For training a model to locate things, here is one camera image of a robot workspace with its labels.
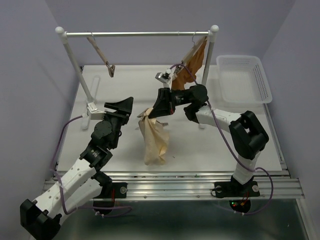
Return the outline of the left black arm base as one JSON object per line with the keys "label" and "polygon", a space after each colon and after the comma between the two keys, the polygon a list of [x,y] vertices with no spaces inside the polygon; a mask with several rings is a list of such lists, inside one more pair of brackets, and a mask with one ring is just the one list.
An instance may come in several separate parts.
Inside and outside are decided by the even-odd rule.
{"label": "left black arm base", "polygon": [[111,182],[102,187],[100,194],[93,198],[92,205],[85,206],[85,209],[92,209],[96,216],[102,218],[116,218],[127,215],[132,211],[131,206],[120,206],[116,199],[127,197],[126,182]]}

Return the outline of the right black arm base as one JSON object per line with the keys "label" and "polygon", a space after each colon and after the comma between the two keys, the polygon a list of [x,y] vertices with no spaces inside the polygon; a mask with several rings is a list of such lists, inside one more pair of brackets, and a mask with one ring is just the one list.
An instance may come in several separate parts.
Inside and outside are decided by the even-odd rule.
{"label": "right black arm base", "polygon": [[238,182],[220,181],[214,183],[210,194],[219,199],[230,198],[229,205],[233,211],[247,214],[251,208],[250,198],[259,197],[260,189],[256,181],[250,181],[245,185]]}

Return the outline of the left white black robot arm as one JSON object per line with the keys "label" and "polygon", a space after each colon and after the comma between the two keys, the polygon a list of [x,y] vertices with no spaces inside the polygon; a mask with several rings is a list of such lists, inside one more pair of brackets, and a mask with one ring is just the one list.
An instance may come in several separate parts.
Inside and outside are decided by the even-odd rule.
{"label": "left white black robot arm", "polygon": [[91,140],[73,166],[57,182],[34,200],[26,199],[20,205],[20,224],[36,240],[52,240],[62,223],[73,212],[86,208],[96,197],[110,199],[106,207],[95,206],[99,214],[116,209],[115,199],[125,198],[127,183],[113,183],[102,172],[112,158],[111,150],[118,146],[121,127],[129,121],[133,97],[119,102],[106,102],[107,109],[95,125]]}

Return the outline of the wooden clip hanger with beige underwear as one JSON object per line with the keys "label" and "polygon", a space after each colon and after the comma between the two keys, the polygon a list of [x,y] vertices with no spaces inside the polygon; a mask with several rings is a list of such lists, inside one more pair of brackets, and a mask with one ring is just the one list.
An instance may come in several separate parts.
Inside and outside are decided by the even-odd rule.
{"label": "wooden clip hanger with beige underwear", "polygon": [[[144,112],[141,112],[139,115],[137,115],[136,117],[137,118],[139,118],[139,119],[141,119],[142,117],[144,116]],[[149,119],[153,124],[156,124],[156,123],[158,123],[158,124],[160,124],[161,126],[163,126],[163,127],[167,127],[168,125],[169,125],[169,123],[168,122],[160,122],[160,121],[158,121],[156,118],[151,118],[151,119]]]}

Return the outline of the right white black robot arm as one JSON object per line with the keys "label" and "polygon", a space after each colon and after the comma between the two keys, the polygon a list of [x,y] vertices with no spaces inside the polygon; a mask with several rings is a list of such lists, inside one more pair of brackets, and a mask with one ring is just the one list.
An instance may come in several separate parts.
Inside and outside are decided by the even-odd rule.
{"label": "right white black robot arm", "polygon": [[230,133],[233,144],[226,146],[237,162],[230,189],[235,195],[246,192],[248,182],[253,179],[257,159],[269,141],[257,116],[249,110],[233,113],[214,109],[209,103],[207,88],[202,84],[185,90],[160,88],[148,116],[154,119],[173,115],[177,106],[184,106],[183,110],[189,121],[216,127],[220,134]]}

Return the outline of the beige underwear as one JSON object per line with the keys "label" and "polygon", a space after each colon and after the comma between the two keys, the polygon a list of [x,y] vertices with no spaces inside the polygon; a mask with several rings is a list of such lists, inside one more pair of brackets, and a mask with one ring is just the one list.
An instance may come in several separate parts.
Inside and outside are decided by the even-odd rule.
{"label": "beige underwear", "polygon": [[144,116],[139,119],[138,126],[144,140],[144,164],[164,165],[165,154],[169,145],[169,132],[158,123],[152,123],[149,114],[152,107],[144,110]]}

